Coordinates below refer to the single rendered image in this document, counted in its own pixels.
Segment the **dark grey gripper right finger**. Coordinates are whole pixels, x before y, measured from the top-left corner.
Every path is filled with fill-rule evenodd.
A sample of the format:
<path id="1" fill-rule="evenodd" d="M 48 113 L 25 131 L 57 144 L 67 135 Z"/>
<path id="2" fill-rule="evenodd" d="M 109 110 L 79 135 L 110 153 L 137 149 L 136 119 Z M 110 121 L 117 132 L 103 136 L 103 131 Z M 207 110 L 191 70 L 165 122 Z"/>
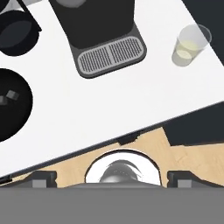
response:
<path id="1" fill-rule="evenodd" d="M 168 171 L 167 172 L 168 188 L 197 188 L 197 187 L 220 187 L 223 185 L 218 185 L 206 180 L 203 180 L 191 171 Z"/>

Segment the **black ice bowl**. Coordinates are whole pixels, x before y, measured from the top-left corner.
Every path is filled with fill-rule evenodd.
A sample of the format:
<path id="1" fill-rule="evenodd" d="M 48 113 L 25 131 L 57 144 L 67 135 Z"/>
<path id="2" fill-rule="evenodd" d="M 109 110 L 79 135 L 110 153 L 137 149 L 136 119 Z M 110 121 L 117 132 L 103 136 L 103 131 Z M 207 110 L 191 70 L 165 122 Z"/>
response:
<path id="1" fill-rule="evenodd" d="M 32 91 L 27 81 L 18 73 L 0 68 L 0 95 L 9 90 L 19 94 L 16 101 L 9 98 L 6 105 L 0 105 L 0 142 L 15 135 L 25 125 L 32 112 Z"/>

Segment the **black round pot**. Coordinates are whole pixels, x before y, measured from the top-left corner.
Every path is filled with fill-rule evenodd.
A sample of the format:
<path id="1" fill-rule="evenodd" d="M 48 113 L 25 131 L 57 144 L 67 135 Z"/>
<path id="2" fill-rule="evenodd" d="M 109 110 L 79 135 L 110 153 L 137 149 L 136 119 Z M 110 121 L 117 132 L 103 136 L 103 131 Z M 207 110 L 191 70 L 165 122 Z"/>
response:
<path id="1" fill-rule="evenodd" d="M 9 9 L 10 0 L 0 0 L 0 52 L 7 56 L 28 53 L 38 42 L 42 31 L 23 0 L 16 0 L 22 10 Z"/>

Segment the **white round thing, grey dome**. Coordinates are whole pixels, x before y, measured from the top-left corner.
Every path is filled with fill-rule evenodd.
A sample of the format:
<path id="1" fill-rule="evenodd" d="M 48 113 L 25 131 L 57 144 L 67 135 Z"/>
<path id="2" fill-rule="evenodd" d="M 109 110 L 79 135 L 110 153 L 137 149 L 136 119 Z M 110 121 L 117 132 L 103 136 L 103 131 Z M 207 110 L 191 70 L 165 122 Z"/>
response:
<path id="1" fill-rule="evenodd" d="M 156 162 L 139 150 L 120 148 L 103 153 L 87 168 L 86 183 L 146 183 L 161 186 Z"/>

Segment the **dark cupboard front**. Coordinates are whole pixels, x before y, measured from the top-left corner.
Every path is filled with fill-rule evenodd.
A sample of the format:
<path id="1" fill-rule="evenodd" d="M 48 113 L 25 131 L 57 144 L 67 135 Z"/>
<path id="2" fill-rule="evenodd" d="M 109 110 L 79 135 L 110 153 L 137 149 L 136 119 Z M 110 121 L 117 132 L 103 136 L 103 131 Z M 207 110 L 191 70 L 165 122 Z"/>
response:
<path id="1" fill-rule="evenodd" d="M 224 102 L 175 118 L 163 129 L 171 146 L 224 143 Z"/>

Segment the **clear glass of lemonade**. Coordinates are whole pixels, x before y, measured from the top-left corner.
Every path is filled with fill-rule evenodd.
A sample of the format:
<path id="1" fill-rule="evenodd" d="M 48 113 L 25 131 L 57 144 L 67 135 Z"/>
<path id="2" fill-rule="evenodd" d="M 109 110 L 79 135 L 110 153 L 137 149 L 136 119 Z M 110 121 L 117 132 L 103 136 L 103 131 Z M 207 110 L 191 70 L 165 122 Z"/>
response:
<path id="1" fill-rule="evenodd" d="M 181 30 L 171 56 L 178 67 L 187 67 L 212 41 L 212 33 L 202 24 L 189 24 Z"/>

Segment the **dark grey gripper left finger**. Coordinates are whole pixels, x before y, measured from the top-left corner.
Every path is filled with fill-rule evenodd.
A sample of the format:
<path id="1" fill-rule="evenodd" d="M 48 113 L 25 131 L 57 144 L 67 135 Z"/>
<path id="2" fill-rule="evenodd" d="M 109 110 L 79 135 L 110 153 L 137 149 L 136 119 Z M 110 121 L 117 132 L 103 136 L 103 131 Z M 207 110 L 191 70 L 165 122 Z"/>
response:
<path id="1" fill-rule="evenodd" d="M 23 180 L 11 184 L 12 187 L 29 188 L 54 188 L 56 183 L 56 171 L 35 171 Z"/>

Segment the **black coffee machine, grey tray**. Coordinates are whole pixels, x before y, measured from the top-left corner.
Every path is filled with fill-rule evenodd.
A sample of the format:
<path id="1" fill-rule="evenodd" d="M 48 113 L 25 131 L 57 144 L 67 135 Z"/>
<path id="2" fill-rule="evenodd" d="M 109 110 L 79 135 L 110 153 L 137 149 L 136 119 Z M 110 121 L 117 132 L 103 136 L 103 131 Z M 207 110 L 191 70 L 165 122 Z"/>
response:
<path id="1" fill-rule="evenodd" d="M 147 48 L 134 21 L 135 0 L 48 0 L 85 79 L 142 61 Z"/>

